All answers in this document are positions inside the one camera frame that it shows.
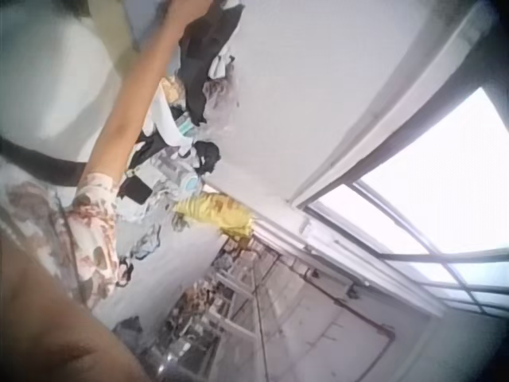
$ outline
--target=window frame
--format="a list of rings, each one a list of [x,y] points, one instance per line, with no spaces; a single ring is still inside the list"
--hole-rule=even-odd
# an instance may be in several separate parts
[[[496,25],[492,31],[484,37],[479,44],[467,55],[462,65],[448,78],[444,85],[433,95],[433,97],[412,117],[396,130],[389,138],[374,149],[368,156],[357,162],[349,171],[335,181],[325,186],[318,193],[303,201],[298,207],[303,209],[309,216],[320,221],[334,231],[340,233],[365,252],[377,259],[404,263],[436,263],[442,265],[454,278],[457,284],[451,283],[421,283],[416,282],[426,293],[447,302],[463,302],[468,305],[475,305],[480,312],[472,312],[490,317],[506,319],[501,316],[488,313],[483,306],[498,310],[508,311],[509,306],[499,306],[493,303],[482,303],[474,292],[494,293],[509,295],[509,287],[504,286],[480,286],[469,285],[461,274],[453,268],[454,263],[495,263],[509,262],[509,248],[492,249],[487,251],[475,251],[445,254],[436,248],[422,232],[420,232],[410,221],[408,221],[391,203],[385,200],[373,188],[363,182],[364,175],[392,158],[398,152],[409,146],[429,129],[440,122],[446,115],[463,103],[478,88],[483,88],[490,101],[495,106],[500,118],[505,122],[509,134],[509,38],[501,25]],[[323,197],[326,193],[346,185],[357,193],[365,201],[369,202],[386,216],[390,217],[400,228],[414,238],[423,246],[428,254],[393,254],[382,253],[373,248],[369,242],[361,240],[357,235],[357,228],[352,224],[339,226],[322,212],[312,207],[312,203]],[[400,270],[392,267],[395,271],[404,275]],[[462,290],[467,293],[471,301],[459,298],[443,298],[433,294],[424,287],[438,287],[454,290]],[[462,310],[461,308],[448,306],[450,309]]]

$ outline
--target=hand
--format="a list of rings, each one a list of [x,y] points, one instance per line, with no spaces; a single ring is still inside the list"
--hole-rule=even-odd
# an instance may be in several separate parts
[[[211,4],[212,0],[170,0],[166,21],[185,29],[189,23],[204,16]]]

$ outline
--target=yellow cloth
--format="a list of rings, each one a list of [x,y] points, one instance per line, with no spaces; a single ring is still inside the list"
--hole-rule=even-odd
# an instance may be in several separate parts
[[[179,202],[173,211],[202,223],[214,224],[231,236],[251,234],[251,212],[227,195],[202,193]]]

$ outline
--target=glass pane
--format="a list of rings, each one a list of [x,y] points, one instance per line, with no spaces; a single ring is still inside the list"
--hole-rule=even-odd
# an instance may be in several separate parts
[[[425,286],[425,288],[439,298],[458,298],[460,300],[472,301],[464,290],[435,288],[434,286]]]
[[[472,312],[480,313],[480,309],[477,305],[464,304],[463,302],[454,302],[454,301],[446,301],[445,303],[447,305],[451,306],[452,308],[470,310]]]
[[[509,247],[509,132],[482,89],[362,180],[444,253]]]
[[[348,220],[349,223],[354,224],[393,253],[426,253],[426,249],[398,227],[389,217],[346,185],[341,185],[318,201],[325,208]]]
[[[509,318],[509,312],[507,312],[505,310],[500,310],[500,309],[495,309],[495,308],[485,308],[485,307],[483,307],[483,309],[488,314],[493,314],[494,316],[499,316],[499,317],[503,317],[503,318]]]
[[[506,294],[473,292],[481,304],[496,304],[509,308],[509,296]]]
[[[401,271],[405,276],[418,283],[452,283],[457,284],[451,274],[440,264],[435,263],[403,263],[388,261],[390,265]]]
[[[452,265],[460,272],[460,275],[467,284],[509,287],[509,263]]]

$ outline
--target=floral shirt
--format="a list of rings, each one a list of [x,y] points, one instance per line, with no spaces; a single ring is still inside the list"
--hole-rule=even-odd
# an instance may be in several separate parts
[[[0,229],[92,308],[115,289],[119,258],[113,180],[92,173],[64,208],[56,192],[0,158]]]

